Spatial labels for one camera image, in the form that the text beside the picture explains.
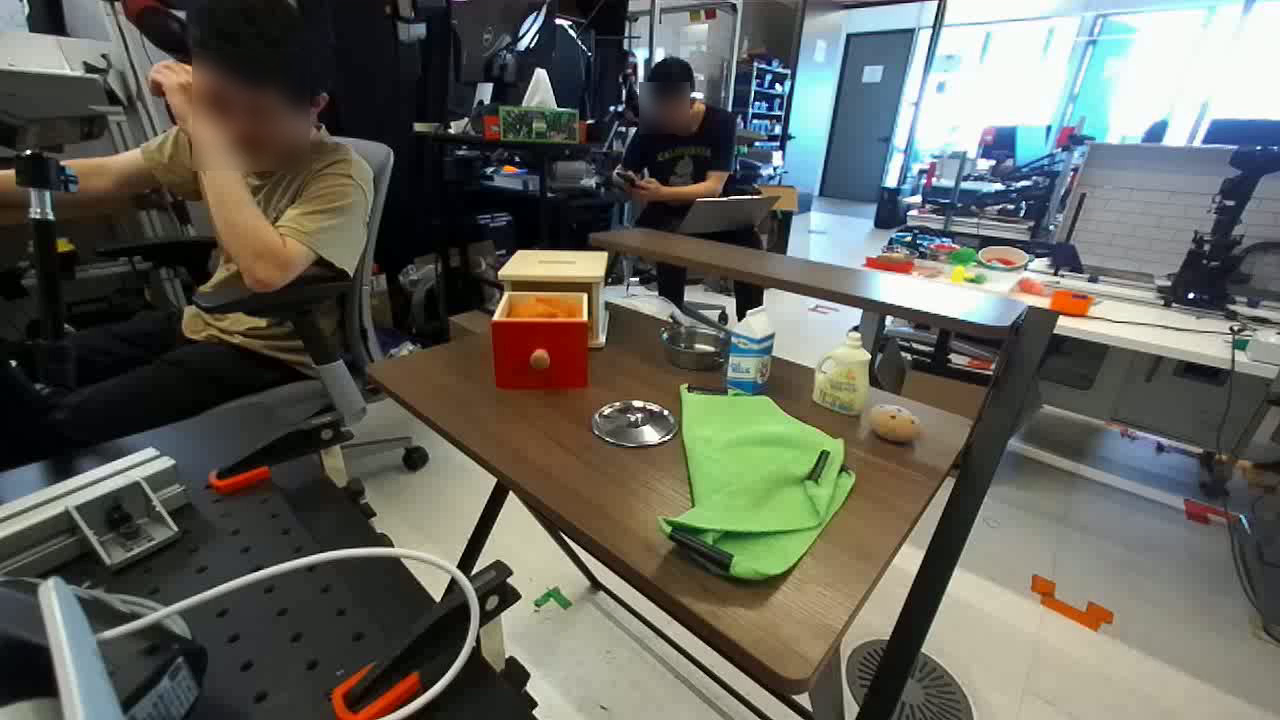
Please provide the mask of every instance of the wooden tabletop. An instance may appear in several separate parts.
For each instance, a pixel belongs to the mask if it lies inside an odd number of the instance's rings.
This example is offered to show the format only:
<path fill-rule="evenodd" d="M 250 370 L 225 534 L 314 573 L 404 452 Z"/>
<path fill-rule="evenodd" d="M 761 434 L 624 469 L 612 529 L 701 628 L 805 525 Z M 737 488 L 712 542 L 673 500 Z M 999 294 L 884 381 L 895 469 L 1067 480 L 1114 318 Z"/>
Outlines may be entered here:
<path fill-rule="evenodd" d="M 935 326 L 951 326 L 951 333 L 999 339 L 999 343 L 1008 339 L 1013 325 L 1026 312 L 1026 304 L 1013 294 L 991 294 L 965 285 L 931 285 L 921 277 L 810 262 L 797 254 L 773 254 L 773 250 L 750 250 L 737 242 L 712 242 L 712 240 L 651 231 L 651 227 L 597 231 L 591 242 L 624 254 L 642 254 L 654 262 L 721 272 L 761 288 L 785 288 L 785 290 L 853 304 L 853 307 L 866 307 L 898 318 L 925 318 Z"/>
<path fill-rule="evenodd" d="M 588 428 L 591 411 L 612 399 L 654 399 L 674 411 L 678 385 L 708 388 L 721 385 L 716 375 L 673 366 L 660 352 L 660 325 L 621 307 L 608 348 L 591 352 L 582 393 L 498 393 L 489 352 L 491 339 L 481 333 L 387 361 L 373 375 L 557 532 L 787 695 L 810 689 L 969 440 L 969 419 L 898 399 L 925 419 L 925 440 L 914 447 L 878 444 L 858 419 L 806 399 L 810 370 L 776 365 L 780 407 L 849 440 L 854 493 L 790 574 L 731 583 L 674 556 L 660 532 L 663 515 L 687 511 L 678 440 L 621 452 Z"/>

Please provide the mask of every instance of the white container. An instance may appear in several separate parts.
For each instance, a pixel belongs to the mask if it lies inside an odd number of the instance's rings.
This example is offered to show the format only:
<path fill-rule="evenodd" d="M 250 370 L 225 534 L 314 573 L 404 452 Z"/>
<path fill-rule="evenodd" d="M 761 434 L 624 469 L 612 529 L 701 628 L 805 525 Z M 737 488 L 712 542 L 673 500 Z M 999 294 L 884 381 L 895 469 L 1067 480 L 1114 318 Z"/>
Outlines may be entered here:
<path fill-rule="evenodd" d="M 750 307 L 748 318 L 739 318 L 726 333 L 726 361 L 725 361 L 725 385 L 726 394 L 763 394 L 773 375 L 773 325 L 763 307 Z"/>
<path fill-rule="evenodd" d="M 841 415 L 858 415 L 871 388 L 871 352 L 854 333 L 810 370 L 810 399 Z"/>

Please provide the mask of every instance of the floor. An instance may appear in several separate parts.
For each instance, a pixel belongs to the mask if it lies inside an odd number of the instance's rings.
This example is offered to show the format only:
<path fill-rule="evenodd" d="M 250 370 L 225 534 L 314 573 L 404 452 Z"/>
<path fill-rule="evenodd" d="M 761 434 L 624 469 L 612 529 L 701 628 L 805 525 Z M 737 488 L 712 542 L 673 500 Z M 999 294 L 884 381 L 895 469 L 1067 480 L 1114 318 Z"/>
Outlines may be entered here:
<path fill-rule="evenodd" d="M 790 250 L 854 262 L 871 242 L 871 209 L 820 205 L 800 218 Z M 612 298 L 654 307 L 634 288 L 614 288 Z M 849 307 L 785 290 L 766 294 L 766 312 L 780 325 L 780 356 L 800 365 L 825 356 L 854 318 Z M 491 476 L 399 407 L 378 403 L 366 433 L 387 428 L 411 428 L 431 447 L 431 469 L 373 483 L 378 529 L 399 542 L 456 556 Z M 997 476 L 927 635 L 927 650 L 965 683 L 974 716 L 1280 716 L 1280 643 L 1256 633 L 1223 529 L 1193 525 L 1167 502 L 1086 480 L 1086 469 L 1170 494 L 1195 488 L 1195 465 L 1181 452 L 1059 411 L 1034 415 Z M 939 502 L 895 556 L 844 646 L 887 635 L 935 511 Z M 503 511 L 489 556 L 506 561 L 525 591 L 525 602 L 489 633 L 489 643 L 535 673 L 541 716 L 748 716 L 612 599 L 588 596 L 582 574 L 518 502 Z M 1091 633 L 1039 608 L 1033 574 L 1054 578 L 1072 602 L 1107 608 L 1112 623 Z M 687 633 L 673 628 L 673 635 L 708 654 Z M 785 716 L 731 668 L 708 663 L 761 701 L 766 716 Z"/>

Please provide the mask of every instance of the red box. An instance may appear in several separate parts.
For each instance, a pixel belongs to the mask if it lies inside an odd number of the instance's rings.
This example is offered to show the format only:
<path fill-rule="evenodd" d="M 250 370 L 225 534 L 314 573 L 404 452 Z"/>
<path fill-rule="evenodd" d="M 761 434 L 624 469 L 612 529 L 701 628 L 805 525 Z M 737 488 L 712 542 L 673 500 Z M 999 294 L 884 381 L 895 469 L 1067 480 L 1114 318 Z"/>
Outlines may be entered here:
<path fill-rule="evenodd" d="M 495 388 L 588 388 L 588 294 L 506 290 L 491 315 Z"/>

